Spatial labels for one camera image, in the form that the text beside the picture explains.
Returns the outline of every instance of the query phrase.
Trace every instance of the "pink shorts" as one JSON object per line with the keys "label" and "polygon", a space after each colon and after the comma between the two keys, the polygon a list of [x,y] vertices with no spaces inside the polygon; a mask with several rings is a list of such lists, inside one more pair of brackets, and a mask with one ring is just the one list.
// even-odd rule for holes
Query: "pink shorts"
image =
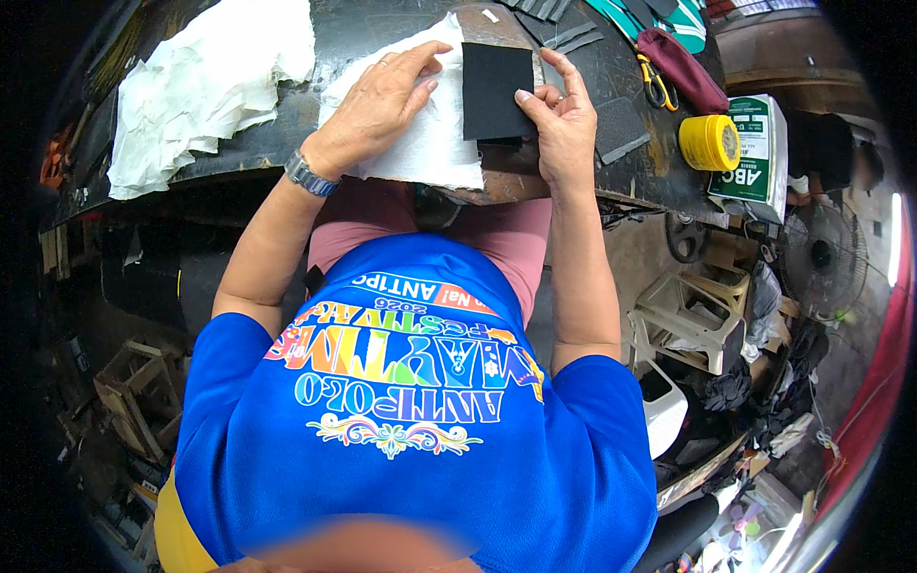
{"label": "pink shorts", "polygon": [[[550,223],[550,199],[470,205],[462,207],[444,234],[476,248],[503,272],[519,298],[523,325],[528,325]],[[414,197],[405,183],[345,177],[315,220],[307,265],[309,269],[318,265],[327,272],[348,251],[368,240],[416,231]]]}

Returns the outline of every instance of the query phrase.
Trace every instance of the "silver watch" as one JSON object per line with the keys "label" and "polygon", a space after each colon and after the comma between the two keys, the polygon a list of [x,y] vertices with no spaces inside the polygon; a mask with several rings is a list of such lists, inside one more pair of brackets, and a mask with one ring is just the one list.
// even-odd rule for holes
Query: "silver watch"
{"label": "silver watch", "polygon": [[299,149],[293,152],[287,160],[286,165],[283,166],[283,170],[286,171],[290,181],[319,197],[327,197],[331,193],[334,193],[341,184],[340,179],[331,182],[312,173],[305,159],[303,159],[303,154],[299,152]]}

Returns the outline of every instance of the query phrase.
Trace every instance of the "blue shirt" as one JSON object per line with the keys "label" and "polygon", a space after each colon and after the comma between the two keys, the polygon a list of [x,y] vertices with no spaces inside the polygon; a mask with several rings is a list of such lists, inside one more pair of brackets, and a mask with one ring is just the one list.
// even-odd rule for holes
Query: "blue shirt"
{"label": "blue shirt", "polygon": [[373,240],[326,280],[276,340],[241,314],[197,338],[171,486],[217,565],[365,512],[446,523],[485,571],[631,569],[656,480],[624,366],[551,380],[509,282],[444,237]]}

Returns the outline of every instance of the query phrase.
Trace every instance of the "fluorescent light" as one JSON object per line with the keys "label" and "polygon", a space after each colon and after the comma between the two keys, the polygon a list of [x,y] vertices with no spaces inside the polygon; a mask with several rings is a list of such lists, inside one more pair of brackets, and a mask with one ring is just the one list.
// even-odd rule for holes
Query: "fluorescent light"
{"label": "fluorescent light", "polygon": [[898,263],[901,258],[901,196],[891,196],[891,256],[889,257],[889,287],[898,281]]}
{"label": "fluorescent light", "polygon": [[768,558],[765,560],[764,565],[761,566],[761,569],[758,573],[770,573],[774,570],[774,567],[777,565],[778,561],[783,558],[783,555],[787,552],[787,549],[790,548],[790,542],[793,540],[793,536],[799,530],[800,525],[802,525],[802,513],[797,513],[793,515],[793,518],[790,519],[790,523],[787,525],[787,529],[783,532],[783,535],[780,536],[779,541],[774,545],[773,551],[770,552]]}

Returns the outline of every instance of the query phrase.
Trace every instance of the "yellow scissors handle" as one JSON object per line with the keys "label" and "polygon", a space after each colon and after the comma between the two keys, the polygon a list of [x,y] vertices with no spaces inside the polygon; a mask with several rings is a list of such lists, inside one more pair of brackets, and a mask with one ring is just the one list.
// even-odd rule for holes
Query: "yellow scissors handle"
{"label": "yellow scissors handle", "polygon": [[643,71],[643,91],[646,99],[654,107],[665,107],[669,111],[675,111],[679,108],[679,100],[674,90],[669,96],[668,88],[662,81],[662,76],[658,74],[656,68],[649,61],[649,58],[643,54],[637,54],[637,61],[640,62],[640,69]]}

